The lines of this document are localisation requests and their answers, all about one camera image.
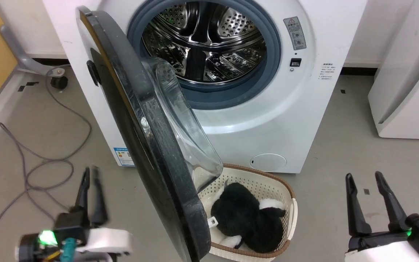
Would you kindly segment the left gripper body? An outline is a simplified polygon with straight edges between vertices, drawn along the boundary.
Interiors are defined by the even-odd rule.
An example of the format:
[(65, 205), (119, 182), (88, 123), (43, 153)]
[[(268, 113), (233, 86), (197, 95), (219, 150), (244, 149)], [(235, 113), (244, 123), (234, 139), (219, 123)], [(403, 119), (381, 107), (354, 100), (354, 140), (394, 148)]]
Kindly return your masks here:
[(60, 213), (51, 230), (25, 234), (17, 262), (116, 262), (133, 252), (127, 230), (94, 227), (85, 212)]

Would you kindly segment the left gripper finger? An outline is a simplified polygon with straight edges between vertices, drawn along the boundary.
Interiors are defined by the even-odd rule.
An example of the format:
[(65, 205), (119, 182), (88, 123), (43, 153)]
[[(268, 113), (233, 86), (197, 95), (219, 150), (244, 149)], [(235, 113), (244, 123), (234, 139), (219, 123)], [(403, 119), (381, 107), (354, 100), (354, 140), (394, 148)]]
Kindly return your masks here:
[(90, 220), (93, 227), (101, 227), (109, 221), (109, 214), (104, 196), (103, 183), (100, 178), (100, 170), (97, 166), (92, 167), (92, 174), (95, 188), (95, 207)]
[(86, 167), (80, 180), (80, 186), (72, 207), (72, 213), (88, 214), (88, 190), (90, 187), (90, 168)]

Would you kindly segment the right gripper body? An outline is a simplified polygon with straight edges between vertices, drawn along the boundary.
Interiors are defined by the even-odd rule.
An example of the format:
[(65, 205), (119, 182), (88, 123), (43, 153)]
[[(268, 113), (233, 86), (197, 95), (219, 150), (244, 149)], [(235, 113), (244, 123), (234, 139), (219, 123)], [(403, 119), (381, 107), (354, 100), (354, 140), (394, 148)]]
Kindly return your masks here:
[(346, 262), (419, 262), (419, 214), (405, 219), (406, 240), (346, 253)]

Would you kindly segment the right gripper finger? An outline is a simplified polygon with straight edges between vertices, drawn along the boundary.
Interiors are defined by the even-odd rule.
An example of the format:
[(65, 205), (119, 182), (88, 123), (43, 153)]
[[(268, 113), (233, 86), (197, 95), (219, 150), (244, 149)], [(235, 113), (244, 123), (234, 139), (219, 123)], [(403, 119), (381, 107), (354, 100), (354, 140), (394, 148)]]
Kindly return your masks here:
[(346, 174), (346, 199), (348, 232), (351, 237), (365, 237), (371, 234), (371, 226), (366, 222), (358, 200), (358, 189), (353, 175)]
[(375, 179), (378, 186), (378, 191), (382, 195), (386, 212), (389, 218), (388, 231), (383, 234), (402, 234), (408, 233), (411, 228), (406, 225), (405, 219), (407, 217), (404, 209), (394, 194), (394, 191), (390, 188), (384, 175), (380, 171), (375, 172)]

